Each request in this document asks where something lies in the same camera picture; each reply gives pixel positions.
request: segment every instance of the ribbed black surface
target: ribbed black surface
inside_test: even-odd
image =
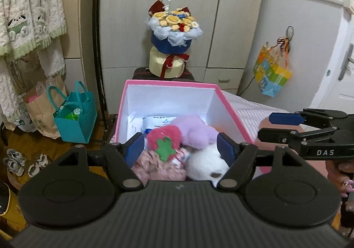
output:
[[[282,229],[253,216],[237,195],[209,182],[158,182],[125,193],[110,213],[84,227],[49,231],[29,226],[15,248],[341,248],[328,225]]]

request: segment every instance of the wardrobe handle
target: wardrobe handle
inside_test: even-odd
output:
[[[221,84],[227,84],[228,82],[230,82],[230,80],[231,80],[231,79],[228,79],[228,80],[221,80],[221,79],[219,79],[219,82],[220,82]]]

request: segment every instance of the white plush toy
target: white plush toy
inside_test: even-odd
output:
[[[229,166],[217,149],[216,143],[203,150],[195,150],[188,159],[185,170],[193,180],[210,180],[216,186]]]

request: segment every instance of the teal bag handle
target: teal bag handle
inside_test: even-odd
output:
[[[83,104],[81,103],[81,100],[80,100],[80,96],[79,96],[79,85],[81,85],[81,87],[83,88],[84,90],[84,93],[86,95],[86,100],[90,100],[90,95],[88,94],[87,90],[86,90],[86,87],[84,86],[84,84],[78,80],[76,82],[76,98],[77,98],[77,101],[79,102],[79,108],[82,112],[84,112],[84,108],[83,108]]]
[[[49,86],[47,88],[47,96],[49,98],[50,103],[52,104],[52,106],[55,108],[55,110],[57,111],[59,109],[59,107],[57,107],[57,105],[54,103],[53,99],[52,99],[52,95],[50,94],[50,90],[55,90],[59,93],[59,95],[64,99],[64,101],[67,99],[66,96],[60,91],[59,88],[57,88],[56,86]]]

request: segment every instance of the suitcase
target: suitcase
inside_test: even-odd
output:
[[[160,78],[153,75],[147,67],[139,67],[134,71],[132,77],[134,80],[168,80],[168,81],[188,81],[195,82],[193,75],[188,71],[187,68],[183,71],[180,77],[176,78]]]

